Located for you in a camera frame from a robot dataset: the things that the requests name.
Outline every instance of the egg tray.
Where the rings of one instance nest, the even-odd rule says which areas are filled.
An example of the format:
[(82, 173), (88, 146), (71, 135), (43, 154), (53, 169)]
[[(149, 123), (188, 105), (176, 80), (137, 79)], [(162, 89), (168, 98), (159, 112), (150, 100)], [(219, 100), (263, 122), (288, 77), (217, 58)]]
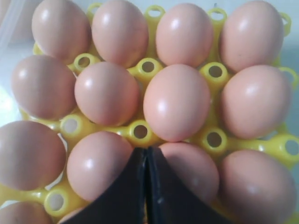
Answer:
[[(89, 6), (86, 14), (90, 23), (92, 23), (93, 20), (93, 12), (100, 6), (101, 3), (94, 3)], [(151, 16), (152, 12), (158, 12), (159, 15), (155, 17)], [(138, 81), (142, 96), (144, 96), (146, 87), (150, 80), (165, 67), (158, 59), (155, 47), (156, 28), (164, 13), (165, 10), (157, 5), (150, 6), (145, 11), (144, 16), (149, 26), (149, 46), (146, 58), (142, 59), (135, 67), (128, 69), (130, 74)], [(288, 153), (286, 143), (288, 141), (294, 141), (299, 144), (299, 138), (288, 132), (286, 124), (282, 124), (277, 127), (275, 134), (272, 135), (272, 137), (269, 137), (269, 139), (261, 138), (255, 140), (241, 140), (233, 137), (227, 130), (225, 130), (219, 115), (219, 96), (222, 88), (231, 78), (232, 74), (228, 72), (223, 64), (221, 64), (218, 54), (218, 39), (222, 26), (227, 18), (227, 14), (223, 9), (216, 7), (209, 10), (207, 13), (210, 16), (214, 27), (214, 44), (205, 65), (199, 67), (198, 70), (208, 82), (212, 96), (211, 109), (204, 127), (194, 136), (186, 139), (185, 141), (197, 144), (209, 153), (216, 163), (219, 163), (228, 153), (246, 148), (263, 151), (275, 157), (288, 169), (292, 169), (294, 165), (299, 162), (299, 154), (292, 155)], [(220, 14), (222, 19), (214, 19), (215, 14)], [(285, 36), (288, 36), (291, 30), (292, 21), (285, 13), (281, 13), (281, 17), (284, 20)], [(43, 54), (36, 44), (34, 45), (33, 53), (35, 55)], [(74, 63), (69, 64), (68, 67), (76, 76), (78, 76), (88, 65), (100, 61), (103, 61), (103, 59), (98, 55), (94, 44), (91, 44), (89, 52), (77, 56)], [(273, 66), (292, 75), (292, 87), (295, 90), (299, 81), (296, 72), (290, 68), (281, 67), (279, 57), (274, 62)], [(99, 126), (86, 118), (78, 108), (59, 121), (37, 119), (31, 117), (22, 110), (20, 111), (23, 120), (33, 120), (45, 124), (57, 132), (66, 142), (68, 155), (82, 138), (97, 131), (109, 131), (120, 134), (134, 147), (147, 148), (151, 145), (160, 145), (164, 143), (164, 141), (159, 139), (152, 132), (151, 128), (144, 120), (142, 99), (139, 104), (138, 113), (136, 113), (136, 115), (127, 124), (119, 127)], [(0, 185), (0, 192), (2, 192), (0, 195), (0, 205), (6, 201), (39, 202), (44, 205), (47, 213), (53, 217), (54, 222), (57, 222), (63, 216), (75, 209), (88, 205), (88, 202), (81, 199), (71, 189), (65, 171), (58, 178), (56, 183), (57, 184), (50, 189), (48, 187), (46, 189), (42, 188), (33, 191), (17, 191)], [(213, 203), (213, 208), (215, 208), (220, 214), (234, 221), (234, 216), (229, 214), (226, 209), (221, 206), (218, 200)], [(299, 213), (294, 213), (291, 219), (286, 223), (299, 223)]]

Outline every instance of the white surface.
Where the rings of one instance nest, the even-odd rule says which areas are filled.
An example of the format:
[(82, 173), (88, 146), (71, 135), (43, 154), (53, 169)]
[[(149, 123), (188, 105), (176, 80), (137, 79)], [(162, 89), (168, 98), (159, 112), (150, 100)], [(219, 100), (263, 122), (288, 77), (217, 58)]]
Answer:
[[(94, 0), (73, 0), (78, 3), (85, 11), (87, 7), (94, 2)], [(142, 11), (150, 5), (160, 5), (168, 10), (171, 6), (183, 2), (182, 0), (131, 0)], [(237, 6), (246, 2), (246, 0), (189, 0), (188, 2), (196, 3), (205, 10), (209, 10), (214, 6), (224, 9), (227, 14), (230, 14)], [(298, 0), (272, 0), (272, 3), (280, 12), (287, 13), (292, 19), (292, 31), (285, 38), (281, 63), (283, 66), (290, 67), (296, 72), (299, 72), (299, 1)], [(9, 45), (4, 52), (0, 55), (0, 126), (20, 118), (17, 111), (17, 106), (13, 99), (10, 97), (12, 94), (9, 87), (10, 74), (18, 61), (32, 54), (33, 41), (25, 42), (23, 44)], [(292, 109), (287, 118), (287, 124), (296, 136), (299, 136), (299, 90), (294, 94)], [(296, 171), (295, 178), (299, 183), (299, 166)]]

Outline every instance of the plastic egg tray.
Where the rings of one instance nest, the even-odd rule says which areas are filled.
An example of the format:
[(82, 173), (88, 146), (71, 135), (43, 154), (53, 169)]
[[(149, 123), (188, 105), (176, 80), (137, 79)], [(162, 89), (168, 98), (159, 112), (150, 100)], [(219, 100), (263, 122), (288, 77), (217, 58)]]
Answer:
[[(101, 3), (94, 3), (88, 8), (87, 16), (90, 23), (93, 20), (93, 12), (100, 6)], [(156, 13), (158, 12), (159, 15), (156, 17), (151, 16), (152, 11), (155, 11)], [(142, 59), (135, 67), (128, 69), (130, 74), (134, 76), (140, 84), (142, 95), (144, 95), (150, 80), (164, 67), (157, 57), (155, 48), (156, 28), (164, 13), (165, 10), (156, 5), (150, 6), (145, 11), (144, 16), (149, 25), (149, 46), (147, 55), (146, 58)], [(291, 135), (285, 124), (277, 127), (272, 136), (256, 140), (237, 139), (225, 130), (219, 115), (219, 95), (232, 74), (228, 72), (226, 67), (222, 65), (219, 60), (218, 38), (221, 28), (227, 18), (227, 14), (221, 8), (213, 8), (208, 11), (208, 14), (211, 17), (214, 26), (214, 44), (205, 65), (198, 68), (198, 70), (204, 75), (208, 82), (212, 94), (212, 106), (204, 127), (185, 141), (197, 144), (202, 149), (206, 150), (216, 163), (232, 151), (247, 148), (263, 151), (278, 159), (289, 169), (292, 169), (293, 166), (299, 162), (299, 154), (292, 155), (289, 153), (286, 149), (286, 144), (289, 141), (294, 141), (299, 144), (299, 138)], [(220, 14), (222, 19), (214, 19), (214, 14)], [(291, 30), (291, 19), (285, 13), (281, 13), (281, 17), (285, 22), (285, 36), (287, 36)], [(37, 45), (34, 45), (33, 52), (36, 55), (42, 54), (42, 51)], [(102, 61), (102, 59), (92, 44), (89, 53), (78, 55), (74, 60), (74, 63), (68, 66), (74, 74), (78, 76), (88, 65), (99, 61)], [(295, 71), (287, 67), (281, 67), (279, 58), (274, 62), (273, 66), (278, 67), (283, 72), (291, 74), (293, 77), (293, 89), (297, 87), (299, 80)], [(126, 125), (119, 127), (96, 125), (86, 118), (78, 108), (59, 121), (40, 120), (29, 116), (23, 111), (21, 111), (21, 113), (24, 120), (40, 122), (60, 134), (66, 142), (68, 154), (83, 137), (102, 130), (122, 135), (134, 147), (148, 147), (163, 143), (163, 141), (151, 131), (151, 128), (144, 120), (142, 102), (139, 104), (138, 113)], [(16, 191), (0, 186), (0, 191), (4, 192), (0, 195), (0, 204), (3, 204), (8, 200), (39, 202), (44, 204), (46, 211), (53, 217), (55, 222), (73, 210), (88, 205), (88, 202), (79, 198), (71, 189), (65, 172), (62, 173), (62, 176), (59, 177), (57, 182), (58, 183), (50, 189), (36, 189), (33, 191)], [(213, 207), (219, 213), (234, 220), (234, 216), (229, 214), (217, 200), (214, 202)], [(295, 213), (287, 223), (298, 224), (299, 213)]]

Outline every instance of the egg tray cup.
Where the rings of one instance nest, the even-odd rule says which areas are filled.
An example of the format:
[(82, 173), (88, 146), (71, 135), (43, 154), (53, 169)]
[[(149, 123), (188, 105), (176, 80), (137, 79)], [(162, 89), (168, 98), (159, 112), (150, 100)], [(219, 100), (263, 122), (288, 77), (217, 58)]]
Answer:
[[(86, 14), (90, 23), (92, 23), (93, 20), (93, 12), (100, 6), (101, 3), (94, 3), (89, 6)], [(221, 64), (218, 54), (218, 39), (222, 26), (227, 19), (227, 14), (223, 9), (217, 7), (212, 8), (207, 13), (210, 16), (214, 27), (214, 44), (205, 64), (198, 67), (198, 70), (205, 77), (209, 85), (212, 96), (211, 108), (204, 127), (191, 138), (186, 139), (185, 142), (196, 144), (204, 149), (210, 154), (216, 164), (227, 154), (246, 148), (263, 151), (276, 158), (288, 169), (292, 169), (294, 165), (299, 162), (299, 154), (292, 155), (289, 153), (286, 149), (286, 144), (289, 141), (299, 144), (299, 138), (288, 132), (286, 124), (277, 127), (275, 134), (268, 139), (241, 140), (232, 136), (225, 129), (219, 114), (219, 96), (221, 90), (233, 74)], [(31, 117), (20, 109), (23, 120), (32, 120), (42, 123), (57, 132), (66, 142), (68, 155), (82, 138), (98, 131), (117, 133), (125, 137), (134, 147), (148, 148), (149, 146), (158, 146), (164, 143), (163, 140), (158, 138), (152, 132), (144, 119), (142, 111), (143, 96), (149, 82), (165, 67), (158, 59), (155, 47), (157, 25), (164, 14), (165, 10), (157, 5), (148, 7), (144, 13), (149, 26), (149, 46), (147, 54), (135, 67), (128, 69), (130, 74), (136, 78), (140, 85), (142, 98), (138, 112), (127, 124), (119, 127), (99, 126), (86, 118), (78, 108), (63, 119), (57, 121), (37, 119)], [(214, 15), (216, 14), (221, 16), (222, 19), (214, 19)], [(281, 17), (284, 20), (285, 36), (288, 36), (291, 30), (292, 21), (285, 13), (281, 13)], [(37, 44), (34, 45), (33, 53), (35, 55), (43, 54)], [(103, 61), (103, 59), (99, 56), (92, 43), (88, 53), (77, 56), (74, 63), (69, 64), (68, 67), (76, 76), (78, 76), (84, 68), (100, 61)], [(290, 68), (281, 67), (279, 57), (273, 63), (273, 66), (278, 67), (282, 72), (287, 72), (292, 75), (292, 87), (295, 90), (299, 81), (296, 72)], [(57, 179), (56, 183), (57, 184), (51, 188), (40, 188), (33, 191), (17, 191), (0, 185), (0, 192), (2, 192), (0, 195), (0, 205), (6, 201), (39, 202), (44, 205), (47, 213), (53, 217), (54, 222), (57, 222), (63, 216), (75, 209), (85, 207), (89, 204), (72, 190), (68, 183), (65, 170)], [(220, 204), (218, 199), (213, 203), (213, 208), (228, 219), (232, 221), (235, 220), (234, 215), (230, 214)], [(297, 223), (299, 223), (299, 212), (295, 212), (291, 219), (286, 222), (286, 224)]]

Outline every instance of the egg tray ring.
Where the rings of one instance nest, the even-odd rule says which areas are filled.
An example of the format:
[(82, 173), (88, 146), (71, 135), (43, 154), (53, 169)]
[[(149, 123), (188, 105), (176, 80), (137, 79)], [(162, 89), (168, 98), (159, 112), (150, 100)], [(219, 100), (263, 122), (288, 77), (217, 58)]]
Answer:
[[(101, 5), (102, 3), (93, 3), (89, 6), (86, 15), (90, 24), (93, 20), (93, 11), (96, 8), (99, 8)], [(152, 11), (158, 11), (160, 14), (158, 16), (152, 16)], [(222, 26), (227, 19), (227, 14), (223, 9), (217, 7), (212, 8), (207, 13), (211, 18), (214, 28), (214, 42), (206, 64), (199, 69), (199, 72), (205, 77), (209, 84), (213, 104), (211, 106), (209, 117), (205, 123), (205, 126), (190, 139), (187, 139), (186, 142), (199, 145), (205, 149), (216, 162), (228, 153), (228, 148), (232, 150), (239, 150), (240, 148), (245, 147), (252, 150), (265, 151), (271, 156), (277, 158), (286, 167), (291, 169), (295, 163), (299, 162), (299, 155), (290, 155), (285, 149), (285, 143), (288, 140), (293, 140), (298, 143), (299, 139), (288, 133), (285, 124), (282, 124), (280, 127), (278, 127), (278, 134), (269, 140), (239, 140), (231, 137), (229, 133), (223, 129), (221, 125), (221, 119), (217, 113), (219, 94), (223, 86), (231, 78), (232, 74), (230, 74), (225, 66), (221, 64), (218, 53), (218, 39)], [(214, 13), (221, 14), (222, 19), (213, 19)], [(159, 62), (155, 49), (155, 34), (157, 25), (164, 14), (165, 10), (161, 6), (157, 5), (150, 6), (145, 11), (144, 17), (146, 18), (149, 26), (149, 46), (147, 54), (146, 57), (142, 59), (135, 67), (128, 69), (130, 74), (134, 76), (140, 83), (142, 87), (142, 96), (144, 95), (149, 81), (164, 67)], [(284, 20), (285, 36), (288, 36), (291, 31), (292, 21), (287, 14), (280, 14)], [(43, 54), (36, 43), (33, 47), (33, 53), (35, 55)], [(92, 43), (89, 51), (77, 56), (74, 60), (74, 63), (69, 64), (68, 67), (76, 76), (78, 76), (86, 66), (100, 61), (103, 60), (97, 53), (95, 46)], [(273, 66), (279, 67), (279, 69), (282, 71), (291, 73), (293, 76), (293, 89), (298, 86), (298, 75), (290, 68), (280, 67), (279, 57), (275, 60)], [(21, 109), (20, 111), (24, 120), (40, 122), (49, 126), (55, 132), (60, 133), (63, 139), (67, 142), (68, 154), (80, 139), (100, 130), (106, 130), (120, 134), (127, 138), (135, 147), (147, 147), (148, 145), (161, 144), (164, 142), (151, 131), (150, 127), (145, 122), (142, 106), (139, 107), (138, 113), (131, 119), (131, 121), (121, 127), (100, 127), (87, 119), (78, 108), (76, 108), (71, 114), (65, 116), (60, 121), (36, 119), (29, 116)], [(0, 204), (8, 200), (39, 202), (45, 205), (47, 212), (54, 217), (55, 221), (58, 221), (67, 213), (87, 205), (87, 202), (80, 199), (69, 186), (65, 171), (62, 180), (50, 190), (37, 189), (24, 192), (8, 189), (2, 185), (0, 185), (0, 189), (2, 192), (5, 192), (5, 194), (0, 196)], [(49, 207), (49, 198), (53, 194), (60, 194), (64, 199), (64, 204), (58, 211), (53, 211)], [(68, 203), (68, 198), (71, 198), (72, 203)], [(219, 213), (225, 215), (231, 220), (234, 220), (234, 216), (228, 214), (225, 208), (221, 207), (217, 200), (214, 203), (214, 208)], [(295, 213), (287, 223), (299, 223), (299, 213)]]

